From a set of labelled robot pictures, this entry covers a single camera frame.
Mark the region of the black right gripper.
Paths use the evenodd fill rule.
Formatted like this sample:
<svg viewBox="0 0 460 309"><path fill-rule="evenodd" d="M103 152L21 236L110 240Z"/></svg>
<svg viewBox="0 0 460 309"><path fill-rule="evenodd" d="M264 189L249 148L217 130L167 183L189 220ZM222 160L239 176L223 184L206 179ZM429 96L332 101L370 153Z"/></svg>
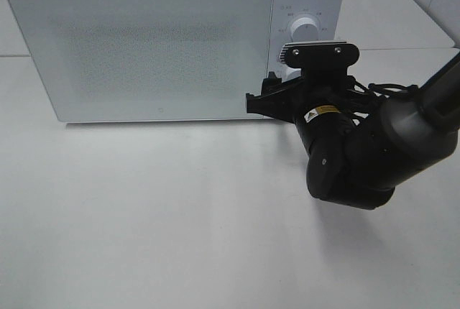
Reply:
<svg viewBox="0 0 460 309"><path fill-rule="evenodd" d="M261 94L245 95L248 114L259 114L300 126L336 124L347 133L356 127L359 84L345 70L316 71L283 81L270 71L262 81Z"/></svg>

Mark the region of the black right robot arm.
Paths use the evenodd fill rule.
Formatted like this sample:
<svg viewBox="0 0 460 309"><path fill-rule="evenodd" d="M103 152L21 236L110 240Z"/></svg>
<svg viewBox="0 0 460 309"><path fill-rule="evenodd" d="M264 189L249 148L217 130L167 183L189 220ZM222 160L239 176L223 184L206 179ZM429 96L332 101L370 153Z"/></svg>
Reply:
<svg viewBox="0 0 460 309"><path fill-rule="evenodd" d="M284 81L269 73L246 107L295 125L314 198L372 210L456 149L459 58L422 86L364 86L348 73L358 59L358 48L346 42L288 43L280 61L300 75Z"/></svg>

